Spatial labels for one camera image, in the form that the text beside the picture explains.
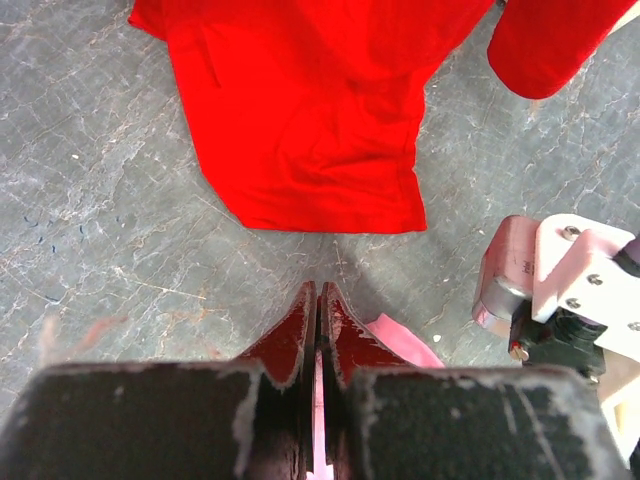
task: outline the metal screw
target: metal screw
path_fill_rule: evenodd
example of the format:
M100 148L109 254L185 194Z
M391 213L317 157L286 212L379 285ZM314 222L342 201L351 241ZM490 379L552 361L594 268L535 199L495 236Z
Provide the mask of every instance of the metal screw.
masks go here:
M600 275L598 275L597 273L594 273L592 275L589 275L587 277L587 281L591 284L591 285L602 285L602 279L600 278Z
M567 307L573 308L574 310L577 310L581 306L582 305L580 305L580 303L578 302L577 298L568 298L567 299Z
M576 238L578 238L578 235L580 235L581 233L582 232L578 227L569 225L568 227L564 227L564 230L562 231L562 236L564 237L565 240L569 240L570 242L573 242L575 241Z
M527 352L520 344L511 346L511 350L509 350L509 356L514 360L519 360L521 362L526 362L527 360L529 360L529 352Z

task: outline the pink fabric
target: pink fabric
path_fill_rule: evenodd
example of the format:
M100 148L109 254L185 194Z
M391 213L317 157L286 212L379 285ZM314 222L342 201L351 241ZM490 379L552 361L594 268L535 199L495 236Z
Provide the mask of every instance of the pink fabric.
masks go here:
M411 331L384 313L366 325L375 337L403 360L421 368L444 368L444 363ZM324 393L322 389L322 356L316 354L316 378L313 419L313 470L307 480L333 480L333 467L326 464L324 451Z

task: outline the red shirt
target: red shirt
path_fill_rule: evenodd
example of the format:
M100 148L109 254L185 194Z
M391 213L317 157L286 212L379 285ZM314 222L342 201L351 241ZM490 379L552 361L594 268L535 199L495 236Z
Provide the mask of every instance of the red shirt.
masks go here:
M560 89L635 0L509 0L505 85ZM249 228L426 229L413 172L424 84L493 0L136 0L167 42L202 172Z

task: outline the red garment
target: red garment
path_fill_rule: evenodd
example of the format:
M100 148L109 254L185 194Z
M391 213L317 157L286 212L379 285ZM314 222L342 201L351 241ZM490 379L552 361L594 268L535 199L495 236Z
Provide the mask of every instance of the red garment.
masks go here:
M202 172L249 228L426 229L413 172L424 84L493 0L136 0L168 43ZM555 93L634 0L509 0L508 88Z

